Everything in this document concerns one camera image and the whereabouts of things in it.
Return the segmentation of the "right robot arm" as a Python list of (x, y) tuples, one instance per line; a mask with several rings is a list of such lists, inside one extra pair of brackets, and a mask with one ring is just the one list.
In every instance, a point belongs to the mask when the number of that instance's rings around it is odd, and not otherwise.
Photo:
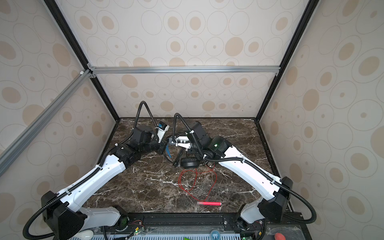
[[(241, 177), (261, 195), (258, 200), (242, 207), (240, 211), (242, 221), (247, 224), (262, 219), (280, 223), (283, 218), (303, 224), (316, 221), (316, 210), (304, 197), (292, 190), (293, 182), (290, 178), (281, 179), (263, 170), (227, 139), (221, 136), (211, 138), (199, 122), (191, 126), (179, 113), (174, 115), (173, 131), (176, 130), (177, 121), (183, 123), (186, 131), (180, 137), (173, 132), (172, 143), (193, 154), (191, 158), (186, 157), (179, 161), (182, 168), (195, 169), (202, 164), (219, 164)], [(309, 219), (297, 219), (286, 213), (291, 197), (301, 201), (310, 210)]]

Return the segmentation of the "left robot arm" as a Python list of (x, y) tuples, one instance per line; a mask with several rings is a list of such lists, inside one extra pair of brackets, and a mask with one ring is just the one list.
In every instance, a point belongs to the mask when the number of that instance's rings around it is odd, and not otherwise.
[[(83, 204), (109, 180), (139, 161), (142, 155), (151, 152), (164, 153), (167, 143), (163, 140), (164, 135), (160, 128), (157, 125), (154, 128), (138, 125), (142, 108), (150, 112), (148, 104), (145, 101), (140, 102), (130, 135), (109, 150), (91, 171), (59, 192), (49, 191), (42, 196), (42, 207), (31, 216), (23, 228), (25, 239), (55, 237), (57, 240), (67, 240), (82, 230), (114, 226), (119, 221), (122, 214), (115, 207), (86, 210)], [(43, 217), (52, 230), (51, 233), (30, 233), (32, 223), (39, 216)]]

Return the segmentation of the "black blue headphones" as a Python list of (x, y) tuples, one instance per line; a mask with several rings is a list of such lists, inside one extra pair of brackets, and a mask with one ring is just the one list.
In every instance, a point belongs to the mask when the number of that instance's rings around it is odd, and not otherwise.
[[(186, 136), (186, 135), (184, 134), (176, 135), (175, 139), (179, 136)], [(170, 162), (174, 167), (181, 167), (185, 170), (189, 170), (189, 169), (196, 169), (201, 165), (201, 162), (196, 157), (189, 156), (189, 154), (187, 153), (188, 149), (184, 149), (182, 147), (177, 147), (177, 148), (180, 148), (180, 150), (177, 153), (177, 155), (174, 158), (172, 158), (169, 147), (170, 146), (176, 147), (175, 146), (176, 142), (173, 141), (172, 136), (167, 136), (165, 140), (168, 141), (168, 145), (166, 147), (165, 152), (163, 153), (163, 157), (168, 162)]]

